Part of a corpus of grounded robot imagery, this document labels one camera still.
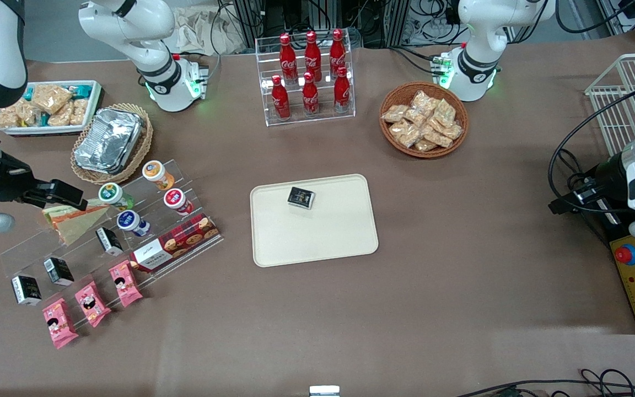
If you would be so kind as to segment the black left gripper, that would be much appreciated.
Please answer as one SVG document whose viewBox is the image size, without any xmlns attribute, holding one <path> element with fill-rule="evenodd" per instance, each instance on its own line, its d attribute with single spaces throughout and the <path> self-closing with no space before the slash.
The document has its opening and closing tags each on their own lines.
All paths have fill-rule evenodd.
<svg viewBox="0 0 635 397">
<path fill-rule="evenodd" d="M 593 202 L 595 210 L 605 213 L 630 213 L 628 208 L 627 172 L 622 161 L 622 153 L 609 157 L 593 169 L 595 184 L 585 184 L 573 191 L 579 203 Z M 548 204 L 552 214 L 566 214 L 574 211 L 568 201 L 557 198 Z"/>
</svg>

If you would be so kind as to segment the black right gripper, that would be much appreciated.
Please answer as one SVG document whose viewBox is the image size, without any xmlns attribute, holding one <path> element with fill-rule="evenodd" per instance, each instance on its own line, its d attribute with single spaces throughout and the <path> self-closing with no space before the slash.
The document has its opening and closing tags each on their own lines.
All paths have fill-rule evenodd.
<svg viewBox="0 0 635 397">
<path fill-rule="evenodd" d="M 25 163 L 1 152 L 0 202 L 13 201 L 38 208 L 49 204 L 70 206 L 79 211 L 85 211 L 88 206 L 82 190 L 60 179 L 51 179 L 47 183 L 38 181 Z"/>
</svg>

